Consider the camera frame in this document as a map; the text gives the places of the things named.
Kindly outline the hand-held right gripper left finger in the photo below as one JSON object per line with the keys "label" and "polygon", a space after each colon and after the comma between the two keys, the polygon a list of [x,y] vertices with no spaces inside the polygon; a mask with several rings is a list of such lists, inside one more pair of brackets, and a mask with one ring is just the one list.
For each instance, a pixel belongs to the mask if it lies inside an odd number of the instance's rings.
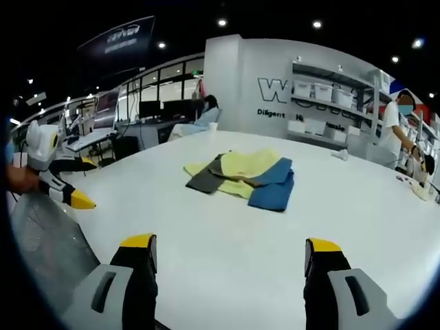
{"label": "hand-held right gripper left finger", "polygon": [[158,294],[157,236],[121,242],[109,264],[100,264],[73,292],[62,315],[67,329],[155,329]]}

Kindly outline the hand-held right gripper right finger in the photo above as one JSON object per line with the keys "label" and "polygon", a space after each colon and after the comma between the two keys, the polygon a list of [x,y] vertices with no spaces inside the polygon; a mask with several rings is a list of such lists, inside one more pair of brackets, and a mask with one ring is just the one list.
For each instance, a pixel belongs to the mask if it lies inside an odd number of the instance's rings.
{"label": "hand-held right gripper right finger", "polygon": [[388,308],[385,291],[360,268],[352,268],[340,246],[305,241],[307,329],[398,329],[402,320]]}

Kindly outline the person's left hand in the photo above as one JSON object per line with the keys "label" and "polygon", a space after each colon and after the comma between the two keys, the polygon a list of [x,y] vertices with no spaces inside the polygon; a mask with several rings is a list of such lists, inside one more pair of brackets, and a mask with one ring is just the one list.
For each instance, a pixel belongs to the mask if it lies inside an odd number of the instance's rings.
{"label": "person's left hand", "polygon": [[28,167],[6,166],[8,190],[17,193],[33,193],[39,190],[39,176]]}

